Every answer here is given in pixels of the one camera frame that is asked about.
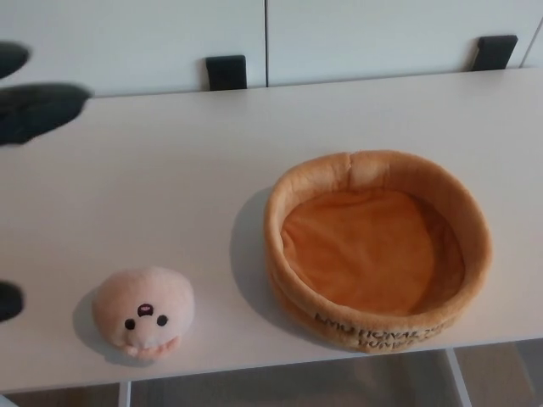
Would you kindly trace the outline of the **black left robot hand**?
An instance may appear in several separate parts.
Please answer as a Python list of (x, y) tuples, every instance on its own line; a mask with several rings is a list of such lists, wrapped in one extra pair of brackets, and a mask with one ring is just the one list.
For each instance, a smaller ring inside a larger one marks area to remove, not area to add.
[[(31, 51), (18, 42), (1, 41), (1, 80), (20, 70)], [(1, 87), (1, 148), (22, 146), (70, 123), (80, 115), (92, 94), (70, 83), (27, 83)], [(1, 323), (25, 307), (20, 286), (1, 281)]]

